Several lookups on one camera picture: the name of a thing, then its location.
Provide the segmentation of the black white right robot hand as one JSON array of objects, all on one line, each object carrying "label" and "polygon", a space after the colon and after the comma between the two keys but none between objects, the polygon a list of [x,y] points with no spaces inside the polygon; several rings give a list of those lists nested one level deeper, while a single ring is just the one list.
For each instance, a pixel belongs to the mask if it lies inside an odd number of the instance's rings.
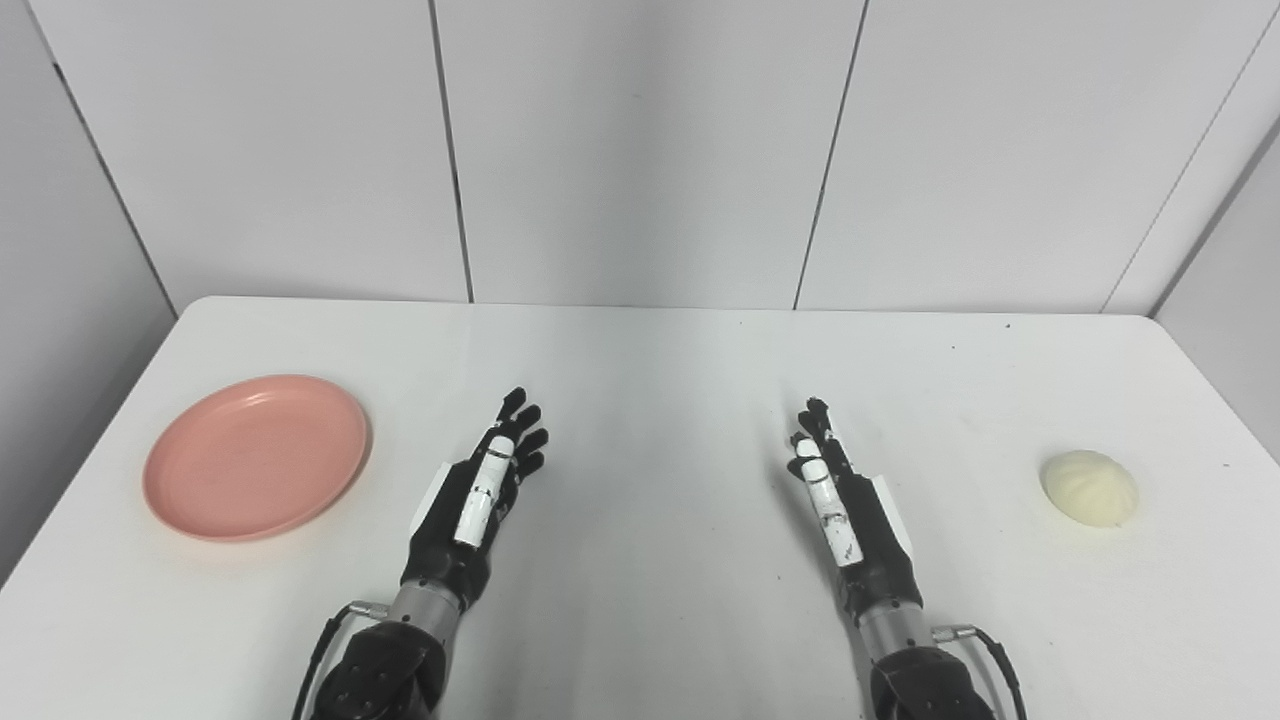
[{"label": "black white right robot hand", "polygon": [[829,418],[810,397],[797,414],[788,471],[806,488],[835,560],[844,611],[860,618],[883,603],[924,606],[901,521],[888,491],[858,471]]}]

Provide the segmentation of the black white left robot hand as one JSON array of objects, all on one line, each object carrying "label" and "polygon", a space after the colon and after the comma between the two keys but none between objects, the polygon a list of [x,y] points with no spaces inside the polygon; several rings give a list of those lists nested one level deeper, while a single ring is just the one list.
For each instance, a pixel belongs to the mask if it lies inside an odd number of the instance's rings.
[{"label": "black white left robot hand", "polygon": [[448,465],[425,518],[410,538],[399,583],[449,591],[466,611],[492,575],[490,552],[521,484],[538,471],[549,433],[541,407],[516,387],[468,457]]}]

